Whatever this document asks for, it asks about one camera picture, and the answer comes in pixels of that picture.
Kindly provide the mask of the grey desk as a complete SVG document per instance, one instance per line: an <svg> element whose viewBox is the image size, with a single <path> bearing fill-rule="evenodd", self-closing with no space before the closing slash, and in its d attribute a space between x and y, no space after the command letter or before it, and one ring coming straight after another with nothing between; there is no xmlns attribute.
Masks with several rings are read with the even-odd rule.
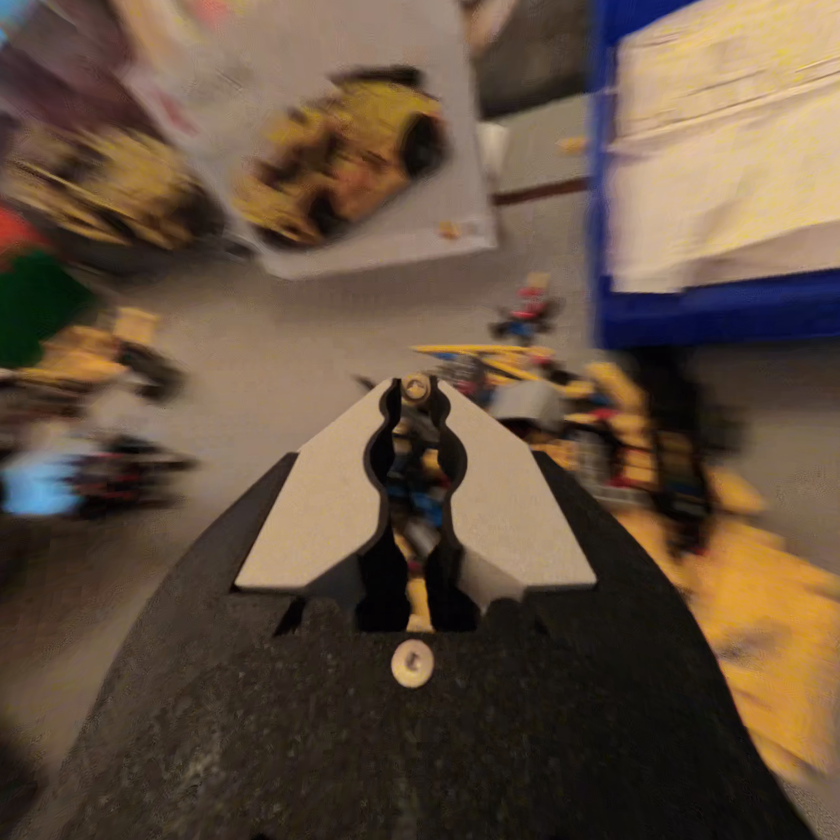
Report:
<svg viewBox="0 0 840 840"><path fill-rule="evenodd" d="M498 122L509 129L503 193L571 182L585 155L588 97ZM596 348L585 253L587 194L498 211L500 246L464 259L282 281L210 258L136 281L119 298L161 316L158 347L185 369L183 394L153 408L107 393L102 421L200 462L170 510L89 526L37 521L29 558L2 594L2 719L40 790L61 764L142 607L198 535L286 452L377 382L419 370L416 344L478 343L530 272L563 301L541 344L583 373ZM732 469L789 551L838 574L838 340L712 346L692 354L712 401L744 422Z"/></svg>

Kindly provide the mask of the red plastic bin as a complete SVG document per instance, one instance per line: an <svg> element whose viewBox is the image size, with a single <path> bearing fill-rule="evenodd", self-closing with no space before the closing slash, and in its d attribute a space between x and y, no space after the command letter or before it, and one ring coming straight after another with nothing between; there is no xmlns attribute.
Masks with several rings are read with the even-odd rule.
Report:
<svg viewBox="0 0 840 840"><path fill-rule="evenodd" d="M1 205L1 266L11 265L17 257L46 252L48 248L47 242L30 222Z"/></svg>

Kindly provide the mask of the white instruction booklet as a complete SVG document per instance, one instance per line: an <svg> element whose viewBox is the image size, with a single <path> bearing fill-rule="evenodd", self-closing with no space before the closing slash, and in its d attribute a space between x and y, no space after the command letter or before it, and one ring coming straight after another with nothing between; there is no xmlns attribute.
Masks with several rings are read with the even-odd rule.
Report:
<svg viewBox="0 0 840 840"><path fill-rule="evenodd" d="M114 5L137 51L130 89L270 274L299 280L496 246L456 2ZM296 251L260 242L235 210L234 184L264 150L270 117L327 93L331 77L343 70L392 65L419 69L443 107L448 148L442 168L333 244Z"/></svg>

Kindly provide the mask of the pile of building bricks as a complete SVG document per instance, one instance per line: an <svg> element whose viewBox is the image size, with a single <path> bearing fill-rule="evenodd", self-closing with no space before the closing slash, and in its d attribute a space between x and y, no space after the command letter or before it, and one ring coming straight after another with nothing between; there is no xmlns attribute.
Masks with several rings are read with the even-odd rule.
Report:
<svg viewBox="0 0 840 840"><path fill-rule="evenodd" d="M499 310L493 343L416 345L436 374L570 471L648 551L687 602L741 720L773 772L806 785L838 771L838 575L760 526L767 503L721 463L738 439L668 348L568 372L547 348L562 303L533 274ZM427 517L444 482L419 406L397 428L397 496Z"/></svg>

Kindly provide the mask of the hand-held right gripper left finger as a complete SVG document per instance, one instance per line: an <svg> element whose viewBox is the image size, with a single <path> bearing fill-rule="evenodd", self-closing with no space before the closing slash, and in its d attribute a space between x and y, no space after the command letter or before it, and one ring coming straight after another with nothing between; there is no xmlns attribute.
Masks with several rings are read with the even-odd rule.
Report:
<svg viewBox="0 0 840 840"><path fill-rule="evenodd" d="M235 589L331 599L362 632L406 630L407 564L387 493L401 413L400 382L385 380L299 448Z"/></svg>

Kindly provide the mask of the white paper sheets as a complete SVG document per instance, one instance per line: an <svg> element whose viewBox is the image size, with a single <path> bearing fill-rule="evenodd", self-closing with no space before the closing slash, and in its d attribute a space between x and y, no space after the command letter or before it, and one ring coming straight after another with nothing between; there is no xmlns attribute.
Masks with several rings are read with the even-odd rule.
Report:
<svg viewBox="0 0 840 840"><path fill-rule="evenodd" d="M616 53L607 263L669 294L839 264L839 2L695 2Z"/></svg>

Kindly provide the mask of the green plastic bin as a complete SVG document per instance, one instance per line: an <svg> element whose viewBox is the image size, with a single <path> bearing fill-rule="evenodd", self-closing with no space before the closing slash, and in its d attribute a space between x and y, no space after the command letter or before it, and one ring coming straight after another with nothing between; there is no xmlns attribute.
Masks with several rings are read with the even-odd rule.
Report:
<svg viewBox="0 0 840 840"><path fill-rule="evenodd" d="M35 366L44 342L98 304L95 292L52 255L17 255L1 274L1 367Z"/></svg>

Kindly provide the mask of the yellow brick car body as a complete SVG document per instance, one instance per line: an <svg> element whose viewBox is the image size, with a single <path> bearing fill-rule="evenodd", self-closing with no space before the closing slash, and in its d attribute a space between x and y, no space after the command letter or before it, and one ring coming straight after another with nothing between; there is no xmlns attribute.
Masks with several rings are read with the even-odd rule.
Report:
<svg viewBox="0 0 840 840"><path fill-rule="evenodd" d="M182 389L185 376L153 346L158 324L149 311L118 307L94 325L72 325L45 342L39 361L16 370L14 381L68 396L98 392L128 378L138 396L167 402Z"/></svg>

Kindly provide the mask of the blue plastic bin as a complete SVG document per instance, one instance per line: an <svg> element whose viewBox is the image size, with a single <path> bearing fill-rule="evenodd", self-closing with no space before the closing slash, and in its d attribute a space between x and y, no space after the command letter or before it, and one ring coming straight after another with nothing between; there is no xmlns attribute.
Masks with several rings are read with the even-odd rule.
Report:
<svg viewBox="0 0 840 840"><path fill-rule="evenodd" d="M597 347L778 342L838 337L838 269L700 287L675 295L613 290L606 271L606 142L613 131L618 41L687 5L591 2L589 203L586 214L592 336Z"/></svg>

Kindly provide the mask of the dark car set box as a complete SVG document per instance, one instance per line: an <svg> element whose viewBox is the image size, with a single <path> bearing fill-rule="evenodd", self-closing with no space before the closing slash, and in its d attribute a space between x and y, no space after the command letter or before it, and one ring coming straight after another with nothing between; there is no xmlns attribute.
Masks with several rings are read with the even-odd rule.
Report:
<svg viewBox="0 0 840 840"><path fill-rule="evenodd" d="M2 204L58 257L117 277L211 249L252 260L124 84L133 59L111 2L2 2Z"/></svg>

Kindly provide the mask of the grey black brick chassis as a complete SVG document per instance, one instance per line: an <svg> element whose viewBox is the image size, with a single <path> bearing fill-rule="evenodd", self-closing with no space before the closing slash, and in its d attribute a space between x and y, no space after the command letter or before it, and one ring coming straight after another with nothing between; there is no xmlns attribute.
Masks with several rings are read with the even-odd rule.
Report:
<svg viewBox="0 0 840 840"><path fill-rule="evenodd" d="M171 508L180 501L174 481L198 467L192 456L130 435L106 438L70 463L65 483L77 499L75 516L81 520Z"/></svg>

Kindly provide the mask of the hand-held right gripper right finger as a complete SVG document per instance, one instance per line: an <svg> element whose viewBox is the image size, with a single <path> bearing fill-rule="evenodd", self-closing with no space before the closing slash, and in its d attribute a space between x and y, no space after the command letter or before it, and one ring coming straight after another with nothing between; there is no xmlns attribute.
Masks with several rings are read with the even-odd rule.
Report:
<svg viewBox="0 0 840 840"><path fill-rule="evenodd" d="M595 571L530 447L453 386L430 385L448 480L425 571L434 630L472 632L498 601L592 590Z"/></svg>

